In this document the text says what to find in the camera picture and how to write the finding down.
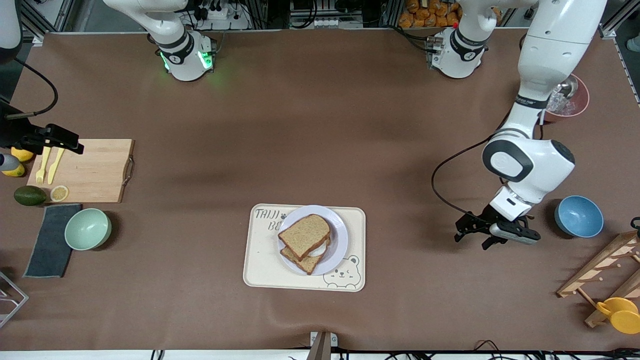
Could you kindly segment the white round plate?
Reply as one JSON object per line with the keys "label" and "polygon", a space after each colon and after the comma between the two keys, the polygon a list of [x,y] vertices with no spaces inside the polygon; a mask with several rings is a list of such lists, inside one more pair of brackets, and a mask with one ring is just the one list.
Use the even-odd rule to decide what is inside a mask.
{"label": "white round plate", "polygon": [[[329,274],[330,272],[336,271],[336,269],[339,268],[339,264],[340,262],[342,262],[349,245],[349,235],[346,224],[343,219],[336,212],[334,212],[334,210],[320,205],[306,205],[297,208],[290,214],[288,214],[286,219],[281,224],[278,234],[286,228],[292,226],[299,219],[311,214],[321,216],[323,219],[325,219],[325,221],[327,221],[327,223],[329,223],[329,226],[331,228],[331,234],[329,237],[329,239],[331,240],[330,246],[329,248],[327,248],[325,256],[316,266],[313,273],[309,275],[324,276]],[[283,248],[285,248],[285,244],[278,237],[279,252],[281,252]],[[308,276],[304,271],[299,269],[294,263],[287,260],[283,255],[281,255],[281,257],[287,264],[290,264],[290,267],[292,269],[295,269],[295,271],[299,272],[300,274]]]}

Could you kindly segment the plain brown bread slice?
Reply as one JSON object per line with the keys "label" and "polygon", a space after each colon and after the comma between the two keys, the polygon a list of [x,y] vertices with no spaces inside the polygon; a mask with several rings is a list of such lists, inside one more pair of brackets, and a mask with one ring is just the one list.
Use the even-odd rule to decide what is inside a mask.
{"label": "plain brown bread slice", "polygon": [[278,237],[295,259],[301,261],[324,244],[330,234],[329,223],[320,215],[310,214],[282,230]]}

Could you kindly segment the yellow plastic knife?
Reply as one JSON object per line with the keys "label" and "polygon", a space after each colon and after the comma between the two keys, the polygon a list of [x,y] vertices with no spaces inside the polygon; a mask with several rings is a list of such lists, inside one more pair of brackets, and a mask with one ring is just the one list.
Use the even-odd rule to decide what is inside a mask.
{"label": "yellow plastic knife", "polygon": [[58,170],[58,166],[62,160],[62,157],[65,153],[65,149],[64,148],[58,148],[57,154],[55,155],[55,160],[54,162],[51,164],[51,166],[49,167],[49,171],[48,171],[48,175],[46,178],[46,182],[48,185],[52,185],[54,180],[55,180],[55,175],[57,173]]}

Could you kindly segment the yellow plastic fork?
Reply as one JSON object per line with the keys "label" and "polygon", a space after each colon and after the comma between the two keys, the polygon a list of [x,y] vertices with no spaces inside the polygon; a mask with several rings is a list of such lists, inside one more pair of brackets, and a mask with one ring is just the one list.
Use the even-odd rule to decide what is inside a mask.
{"label": "yellow plastic fork", "polygon": [[44,178],[46,175],[47,164],[50,159],[51,148],[50,146],[45,146],[42,150],[42,154],[40,157],[40,165],[38,170],[35,173],[35,182],[37,185],[44,184]]}

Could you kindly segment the wooden cutting board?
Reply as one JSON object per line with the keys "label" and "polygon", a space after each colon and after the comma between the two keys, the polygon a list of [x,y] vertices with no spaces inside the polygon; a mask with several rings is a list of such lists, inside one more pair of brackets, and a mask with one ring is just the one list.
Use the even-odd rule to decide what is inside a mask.
{"label": "wooden cutting board", "polygon": [[32,162],[27,185],[37,186],[46,194],[55,187],[69,190],[63,203],[120,203],[125,186],[133,173],[133,139],[80,139],[82,154],[65,150],[60,158],[54,178],[48,183],[51,167],[58,158],[59,148],[50,151],[45,167],[43,184],[37,182],[37,171],[42,156]]}

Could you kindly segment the green avocado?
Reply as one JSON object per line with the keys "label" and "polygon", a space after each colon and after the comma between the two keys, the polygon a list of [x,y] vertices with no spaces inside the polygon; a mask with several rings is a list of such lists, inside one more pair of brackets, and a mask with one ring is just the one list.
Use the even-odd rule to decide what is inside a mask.
{"label": "green avocado", "polygon": [[25,207],[38,207],[48,200],[48,195],[38,186],[21,186],[13,193],[14,200]]}

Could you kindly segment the blue bowl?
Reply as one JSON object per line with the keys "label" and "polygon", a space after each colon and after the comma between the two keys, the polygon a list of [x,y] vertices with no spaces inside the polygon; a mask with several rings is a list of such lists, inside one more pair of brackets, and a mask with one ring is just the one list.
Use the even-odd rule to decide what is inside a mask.
{"label": "blue bowl", "polygon": [[577,194],[563,198],[554,209],[562,232],[583,239],[597,236],[604,228],[604,216],[596,203]]}

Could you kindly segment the pale green bowl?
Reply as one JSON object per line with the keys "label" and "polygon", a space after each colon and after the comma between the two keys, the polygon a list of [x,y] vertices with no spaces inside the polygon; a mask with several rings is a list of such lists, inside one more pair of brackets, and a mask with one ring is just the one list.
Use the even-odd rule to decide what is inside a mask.
{"label": "pale green bowl", "polygon": [[86,208],[69,219],[64,239],[73,250],[89,251],[105,244],[111,232],[112,221],[105,212],[98,208]]}

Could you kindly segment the dark grey cloth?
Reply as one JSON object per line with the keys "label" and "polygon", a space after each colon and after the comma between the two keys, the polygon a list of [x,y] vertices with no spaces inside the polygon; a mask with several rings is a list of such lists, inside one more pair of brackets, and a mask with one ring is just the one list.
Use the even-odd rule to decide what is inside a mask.
{"label": "dark grey cloth", "polygon": [[41,227],[29,258],[24,278],[62,278],[73,249],[65,231],[70,219],[82,210],[80,203],[45,207]]}

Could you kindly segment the wooden cup rack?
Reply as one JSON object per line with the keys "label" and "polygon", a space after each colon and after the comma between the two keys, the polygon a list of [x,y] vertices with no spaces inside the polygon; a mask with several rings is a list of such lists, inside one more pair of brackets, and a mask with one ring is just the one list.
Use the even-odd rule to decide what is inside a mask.
{"label": "wooden cup rack", "polygon": [[[556,291],[556,295],[565,298],[578,294],[590,305],[596,306],[597,302],[583,290],[583,285],[603,281],[602,273],[621,268],[621,259],[633,260],[640,265],[640,230],[618,234],[610,244],[565,282]],[[635,302],[640,309],[640,268],[624,281],[611,297],[621,297]]]}

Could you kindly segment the clear ice cubes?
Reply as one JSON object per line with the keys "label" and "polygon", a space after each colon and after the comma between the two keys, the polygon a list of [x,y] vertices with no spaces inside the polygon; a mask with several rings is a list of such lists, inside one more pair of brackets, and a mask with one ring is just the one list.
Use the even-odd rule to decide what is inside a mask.
{"label": "clear ice cubes", "polygon": [[546,111],[550,114],[556,116],[565,116],[566,112],[570,112],[567,110],[571,96],[568,96],[562,92],[553,92],[548,99]]}

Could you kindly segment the pink bowl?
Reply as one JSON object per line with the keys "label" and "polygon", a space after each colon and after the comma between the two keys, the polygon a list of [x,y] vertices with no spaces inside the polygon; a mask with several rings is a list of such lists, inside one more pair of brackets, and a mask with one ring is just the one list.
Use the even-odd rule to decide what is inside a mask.
{"label": "pink bowl", "polygon": [[569,119],[570,117],[576,117],[582,114],[587,109],[588,105],[590,104],[589,89],[580,77],[576,77],[579,81],[579,89],[574,97],[570,100],[570,103],[567,107],[567,110],[570,111],[567,111],[564,116],[551,114],[550,112],[545,111],[545,116],[542,123],[556,123],[558,121]]}

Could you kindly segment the metal scoop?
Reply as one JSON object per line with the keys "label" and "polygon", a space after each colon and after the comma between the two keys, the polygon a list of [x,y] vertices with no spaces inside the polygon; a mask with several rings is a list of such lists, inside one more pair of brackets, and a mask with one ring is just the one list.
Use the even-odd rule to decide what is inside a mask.
{"label": "metal scoop", "polygon": [[567,100],[571,100],[579,89],[578,78],[574,74],[570,74],[563,82],[558,84],[554,89],[554,96],[558,95]]}

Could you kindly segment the yellow cup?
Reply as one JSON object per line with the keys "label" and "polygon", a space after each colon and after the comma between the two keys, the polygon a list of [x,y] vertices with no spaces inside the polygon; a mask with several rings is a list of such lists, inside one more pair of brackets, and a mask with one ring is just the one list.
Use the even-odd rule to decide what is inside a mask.
{"label": "yellow cup", "polygon": [[633,301],[623,297],[610,297],[596,303],[615,330],[627,335],[640,334],[640,310]]}

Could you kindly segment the orange bread rolls pile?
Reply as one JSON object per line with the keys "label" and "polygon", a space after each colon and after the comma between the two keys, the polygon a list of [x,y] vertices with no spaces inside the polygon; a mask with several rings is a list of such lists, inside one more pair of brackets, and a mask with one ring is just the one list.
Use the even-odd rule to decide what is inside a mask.
{"label": "orange bread rolls pile", "polygon": [[456,0],[404,0],[400,28],[456,27],[463,9]]}

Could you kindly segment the cream tray with bear print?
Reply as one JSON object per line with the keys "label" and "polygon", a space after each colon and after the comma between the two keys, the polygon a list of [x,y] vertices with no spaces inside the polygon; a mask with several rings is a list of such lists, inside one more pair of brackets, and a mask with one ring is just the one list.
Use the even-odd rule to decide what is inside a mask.
{"label": "cream tray with bear print", "polygon": [[308,276],[291,268],[279,252],[278,232],[288,215],[306,205],[259,203],[250,211],[243,280],[250,287],[358,292],[366,282],[366,215],[361,208],[329,206],[343,220],[349,244],[338,269]]}

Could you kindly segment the long white power strip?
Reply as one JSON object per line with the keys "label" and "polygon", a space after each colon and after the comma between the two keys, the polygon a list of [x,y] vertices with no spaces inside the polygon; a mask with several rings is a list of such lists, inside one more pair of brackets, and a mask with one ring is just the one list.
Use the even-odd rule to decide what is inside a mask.
{"label": "long white power strip", "polygon": [[318,17],[312,23],[305,25],[307,22],[303,18],[293,18],[290,29],[293,30],[315,30],[315,29],[358,29],[364,25],[359,18],[352,17]]}

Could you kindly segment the metal bracket mount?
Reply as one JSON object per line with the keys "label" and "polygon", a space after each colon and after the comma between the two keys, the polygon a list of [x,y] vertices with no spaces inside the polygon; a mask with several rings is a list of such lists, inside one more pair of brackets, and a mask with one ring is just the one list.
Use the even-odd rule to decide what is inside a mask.
{"label": "metal bracket mount", "polygon": [[311,348],[306,360],[332,360],[333,349],[338,346],[338,335],[333,332],[312,332]]}

